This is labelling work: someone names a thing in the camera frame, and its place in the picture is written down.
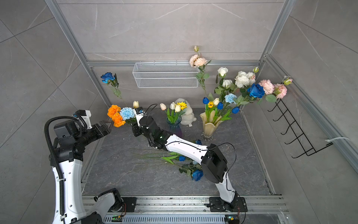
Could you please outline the blue rose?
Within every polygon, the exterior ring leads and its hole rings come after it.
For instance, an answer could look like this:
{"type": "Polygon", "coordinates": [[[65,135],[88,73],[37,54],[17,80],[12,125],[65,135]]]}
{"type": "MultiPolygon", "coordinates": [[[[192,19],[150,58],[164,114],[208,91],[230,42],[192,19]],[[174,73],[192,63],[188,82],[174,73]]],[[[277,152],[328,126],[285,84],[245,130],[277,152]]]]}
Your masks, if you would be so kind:
{"type": "Polygon", "coordinates": [[[178,168],[180,174],[185,174],[196,182],[204,176],[202,166],[188,157],[186,157],[186,161],[177,162],[174,166],[178,168]]]}
{"type": "Polygon", "coordinates": [[[120,99],[122,99],[122,93],[118,89],[119,83],[116,74],[112,74],[111,72],[107,72],[101,76],[102,82],[107,84],[112,92],[120,99]]]}

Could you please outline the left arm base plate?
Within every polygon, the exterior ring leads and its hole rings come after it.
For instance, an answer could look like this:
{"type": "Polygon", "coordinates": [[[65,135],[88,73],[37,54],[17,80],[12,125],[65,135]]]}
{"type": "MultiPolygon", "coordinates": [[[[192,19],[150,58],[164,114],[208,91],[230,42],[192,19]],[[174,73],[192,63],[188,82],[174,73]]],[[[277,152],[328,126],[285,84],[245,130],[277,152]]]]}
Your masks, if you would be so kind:
{"type": "Polygon", "coordinates": [[[119,212],[125,213],[129,212],[132,213],[136,209],[137,198],[136,197],[122,197],[123,205],[119,212]]]}

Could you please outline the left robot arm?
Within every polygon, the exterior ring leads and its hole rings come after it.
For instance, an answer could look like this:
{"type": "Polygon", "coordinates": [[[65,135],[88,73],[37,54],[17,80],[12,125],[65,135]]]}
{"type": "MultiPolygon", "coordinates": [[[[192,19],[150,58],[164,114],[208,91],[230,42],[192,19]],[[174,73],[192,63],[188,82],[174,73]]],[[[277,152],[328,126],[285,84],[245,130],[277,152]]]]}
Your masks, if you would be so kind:
{"type": "Polygon", "coordinates": [[[111,132],[106,122],[92,125],[90,117],[89,110],[78,110],[72,116],[54,117],[45,123],[44,135],[56,182],[54,224],[102,224],[108,212],[127,211],[116,188],[96,196],[88,211],[84,208],[81,189],[83,153],[87,145],[111,132]]]}

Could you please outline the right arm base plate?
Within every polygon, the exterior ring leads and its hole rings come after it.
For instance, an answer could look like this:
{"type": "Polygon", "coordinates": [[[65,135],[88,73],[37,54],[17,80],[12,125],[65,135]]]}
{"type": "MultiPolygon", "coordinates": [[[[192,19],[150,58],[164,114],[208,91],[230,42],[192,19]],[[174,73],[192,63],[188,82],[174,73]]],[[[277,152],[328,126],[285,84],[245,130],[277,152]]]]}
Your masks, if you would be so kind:
{"type": "Polygon", "coordinates": [[[220,197],[210,197],[206,206],[211,212],[248,212],[245,198],[237,196],[230,203],[220,197]]]}

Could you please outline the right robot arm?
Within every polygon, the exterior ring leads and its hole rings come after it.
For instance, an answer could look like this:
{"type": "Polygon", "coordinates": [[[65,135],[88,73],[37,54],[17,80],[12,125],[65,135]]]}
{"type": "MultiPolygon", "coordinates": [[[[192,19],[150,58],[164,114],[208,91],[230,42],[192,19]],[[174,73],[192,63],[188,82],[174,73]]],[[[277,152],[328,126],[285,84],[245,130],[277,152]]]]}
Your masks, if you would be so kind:
{"type": "Polygon", "coordinates": [[[227,159],[217,145],[198,145],[160,129],[142,107],[133,109],[133,112],[137,124],[132,130],[136,137],[143,135],[149,146],[188,157],[201,166],[203,176],[213,182],[220,193],[219,197],[209,199],[208,207],[212,212],[248,212],[245,198],[236,192],[229,180],[231,168],[227,166],[227,159]]]}

